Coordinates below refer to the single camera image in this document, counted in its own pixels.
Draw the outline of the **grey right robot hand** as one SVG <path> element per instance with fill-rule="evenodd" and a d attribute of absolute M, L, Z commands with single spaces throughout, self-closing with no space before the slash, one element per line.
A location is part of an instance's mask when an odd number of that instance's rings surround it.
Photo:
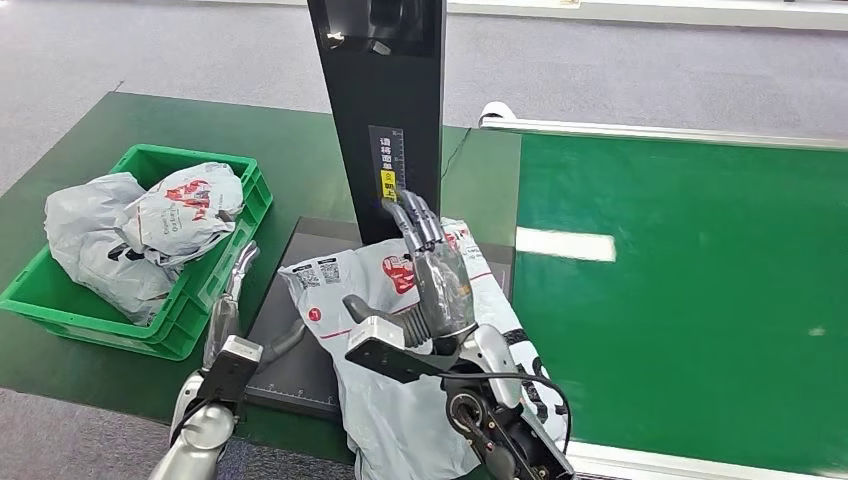
<path fill-rule="evenodd" d="M 426 201 L 400 190 L 394 200 L 381 205 L 398 227 L 413 265 L 419 302 L 398 314 L 376 310 L 357 295 L 343 300 L 355 323 L 376 316 L 402 329 L 405 346 L 418 347 L 429 340 L 458 336 L 476 325 L 468 272 L 457 246 L 451 244 Z"/>

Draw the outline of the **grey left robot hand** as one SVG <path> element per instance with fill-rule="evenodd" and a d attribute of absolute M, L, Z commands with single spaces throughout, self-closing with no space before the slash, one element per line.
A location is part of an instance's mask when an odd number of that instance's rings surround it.
<path fill-rule="evenodd" d="M 255 240 L 251 240 L 238 254 L 228 277 L 228 282 L 222 294 L 213 304 L 208 323 L 208 333 L 204 344 L 203 363 L 201 370 L 209 371 L 223 348 L 225 340 L 230 335 L 241 335 L 239 327 L 239 298 L 243 281 L 250 270 L 252 262 L 259 255 L 260 249 Z M 271 364 L 282 358 L 305 335 L 305 324 L 296 319 L 288 332 L 277 337 L 263 347 L 263 353 L 256 373 L 262 373 Z"/>

